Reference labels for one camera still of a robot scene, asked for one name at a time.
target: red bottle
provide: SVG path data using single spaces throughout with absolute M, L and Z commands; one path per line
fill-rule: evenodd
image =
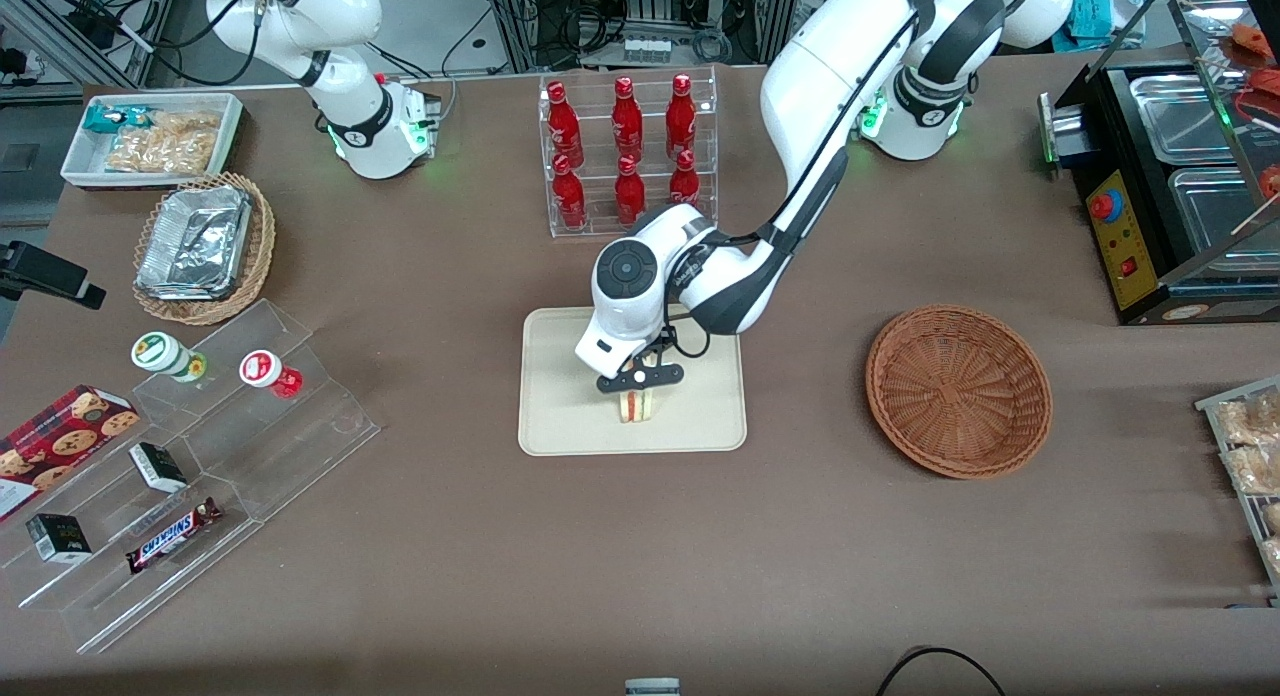
M 577 125 L 577 113 L 564 100 L 564 84 L 552 81 L 547 86 L 547 97 L 552 102 L 547 116 L 547 127 L 552 132 L 552 145 L 557 154 L 568 157 L 570 168 L 582 166 L 582 132 Z
M 694 118 L 698 109 L 690 91 L 694 82 L 687 73 L 677 73 L 671 81 L 671 104 L 667 104 L 667 157 L 676 160 L 676 154 L 694 148 Z
M 644 159 L 644 115 L 636 104 L 635 84 L 626 75 L 613 82 L 613 141 L 618 154 Z
M 618 223 L 631 226 L 644 210 L 644 180 L 636 175 L 636 159 L 618 157 L 618 180 L 613 184 L 618 200 Z
M 671 203 L 698 205 L 698 171 L 694 171 L 694 152 L 682 150 L 676 157 L 676 173 L 671 175 Z
M 556 209 L 561 212 L 561 221 L 571 232 L 579 232 L 586 226 L 586 198 L 582 194 L 582 182 L 577 180 L 573 169 L 570 168 L 568 157 L 557 154 L 552 159 L 552 193 L 556 194 Z

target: table surface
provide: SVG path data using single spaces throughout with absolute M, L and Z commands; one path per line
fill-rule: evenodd
M 1010 693 L 1274 693 L 1280 613 L 1222 609 L 1266 578 L 1192 402 L 1274 374 L 1275 326 L 1115 326 L 1074 189 L 1037 162 L 1036 96 L 1079 63 L 992 59 L 928 162 L 851 147 L 742 336 L 746 445 L 566 459 L 516 441 L 521 324 L 590 303 L 600 242 L 547 234 L 536 78 L 465 82 L 439 157 L 385 182 L 334 159 L 303 91 L 242 91 L 232 166 L 279 223 L 262 296 L 385 430 L 105 655 L 3 599 L 0 692 L 603 695 L 669 674 L 690 696 L 846 695 L 934 644 Z M 785 191 L 763 73 L 719 70 L 727 232 Z M 209 331 L 132 299 L 156 197 L 64 191 L 47 248 L 109 297 L 22 301 L 0 423 L 74 383 L 131 390 L 138 333 Z M 877 430 L 869 344 L 928 303 L 1004 319 L 1043 360 L 1055 423 L 1024 470 L 948 481 Z M 929 659 L 901 692 L 987 692 Z

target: empty wicker basket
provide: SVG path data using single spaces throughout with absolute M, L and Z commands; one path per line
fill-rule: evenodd
M 1018 333 L 977 310 L 900 313 L 867 360 L 872 413 L 904 454 L 955 478 L 1023 467 L 1048 436 L 1048 379 Z
M 253 211 L 250 216 L 248 234 L 244 235 L 244 257 L 241 262 L 239 283 L 232 296 L 221 301 L 160 301 L 133 287 L 133 298 L 142 304 L 147 313 L 165 321 L 186 322 L 188 326 L 209 326 L 211 322 L 227 321 L 242 310 L 251 307 L 257 299 L 262 283 L 266 281 L 266 273 L 271 269 L 271 249 L 275 248 L 275 216 L 271 205 L 262 198 L 262 192 L 248 178 L 237 173 L 219 173 L 218 177 L 192 180 L 191 184 L 179 186 L 179 191 L 211 189 L 216 186 L 236 186 L 237 189 L 246 191 L 253 198 Z M 151 242 L 151 230 L 156 225 L 156 216 L 160 214 L 160 203 L 151 209 L 151 217 L 146 226 L 142 226 L 142 237 L 137 248 L 133 249 L 133 267 L 142 266 L 142 257 L 147 253 L 147 244 Z

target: black bracket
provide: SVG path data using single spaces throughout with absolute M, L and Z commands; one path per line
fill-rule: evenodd
M 635 354 L 631 371 L 618 372 L 613 377 L 596 377 L 595 388 L 602 394 L 621 394 L 621 391 L 644 391 L 654 386 L 671 386 L 685 380 L 685 367 L 677 363 L 662 363 L 663 351 L 676 343 L 676 328 L 663 326 L 658 338 Z M 646 354 L 658 354 L 658 365 L 644 365 Z

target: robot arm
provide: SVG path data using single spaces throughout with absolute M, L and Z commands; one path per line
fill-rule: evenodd
M 380 84 L 351 46 L 381 27 L 379 0 L 205 0 L 214 31 L 238 52 L 306 87 L 329 122 L 338 154 L 366 178 L 396 177 L 433 152 L 439 100 Z
M 671 342 L 668 294 L 708 333 L 750 328 L 840 184 L 849 132 L 881 87 L 905 84 L 908 93 L 883 96 L 877 145 L 901 157 L 937 154 L 1004 18 L 1004 0 L 827 0 L 762 87 L 760 111 L 788 187 L 773 217 L 748 239 L 731 239 L 690 205 L 672 205 L 644 214 L 596 258 L 595 312 L 575 351 L 600 374 L 600 389 L 663 383 L 657 371 L 644 381 L 618 374 L 635 354 Z M 749 241 L 758 242 L 746 253 L 740 246 Z

